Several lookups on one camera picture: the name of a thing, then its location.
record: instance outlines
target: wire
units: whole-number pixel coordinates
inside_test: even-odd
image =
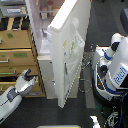
[[[126,96],[127,94],[128,94],[128,90],[124,93],[123,98],[122,98],[122,101],[121,101],[120,122],[119,122],[118,128],[120,128],[120,125],[121,125],[123,101],[124,101],[124,98],[125,98],[125,96]]]
[[[3,106],[4,104],[6,104],[8,102],[8,100],[7,101],[5,101],[3,104],[1,104],[0,106]]]
[[[80,80],[87,81],[87,82],[89,82],[90,85],[91,85],[91,87],[90,87],[87,91],[83,91],[83,90],[81,90],[80,85],[79,85],[79,90],[80,90],[80,92],[82,92],[82,93],[87,93],[87,92],[89,92],[89,91],[92,89],[92,83],[91,83],[89,80],[85,80],[85,79],[80,79]]]
[[[95,52],[96,47],[99,47],[99,46],[98,46],[97,44],[94,44],[94,43],[93,43],[93,44],[91,45],[91,51],[92,51],[92,52]]]
[[[118,119],[118,112],[111,113],[104,124],[104,128],[106,128],[107,124],[109,125],[109,127],[114,128],[114,126],[118,123],[118,121],[115,122],[115,119]]]
[[[81,69],[85,69],[86,67],[91,66],[91,60],[93,55],[89,55],[86,52],[83,53],[83,60],[82,60],[82,66]]]

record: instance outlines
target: white cabinet door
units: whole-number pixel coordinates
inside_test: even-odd
[[[65,0],[48,27],[55,88],[62,108],[81,67],[90,8],[90,0]]]

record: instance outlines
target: cabinet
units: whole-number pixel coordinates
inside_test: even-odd
[[[0,94],[8,87],[15,86],[18,75],[30,68],[29,75],[36,76],[36,82],[27,96],[45,96],[30,27],[15,31],[7,27],[7,30],[0,31],[0,40]]]

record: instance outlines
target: refrigerator door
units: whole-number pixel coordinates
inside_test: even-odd
[[[82,63],[90,0],[65,0],[48,27],[58,105],[64,107]]]

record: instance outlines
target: black surface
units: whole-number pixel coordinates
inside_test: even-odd
[[[27,30],[29,28],[29,17],[24,17],[21,25],[21,30]]]
[[[9,18],[2,18],[1,19],[1,22],[0,22],[0,31],[7,30],[8,19]]]
[[[93,0],[88,32],[86,36],[85,51],[91,51],[91,45],[110,46],[111,37],[114,33],[127,36],[123,30],[120,13],[128,8],[128,1],[106,0],[99,3]]]
[[[113,51],[116,51],[117,48],[118,48],[119,43],[120,43],[120,42],[114,42],[114,43],[111,45],[111,49],[112,49]]]
[[[23,98],[19,107],[0,125],[0,128],[36,128],[41,125],[79,125],[83,128],[92,128],[91,115],[97,116],[103,127],[105,119],[100,110],[86,109],[85,103],[85,94],[80,91],[77,99],[68,99],[63,109],[58,107],[57,99]]]
[[[123,112],[123,115],[122,115],[122,124],[123,124],[123,127],[124,128],[128,128],[128,109],[126,109]]]
[[[123,26],[123,29],[128,34],[128,9],[123,9],[120,13],[120,20]]]

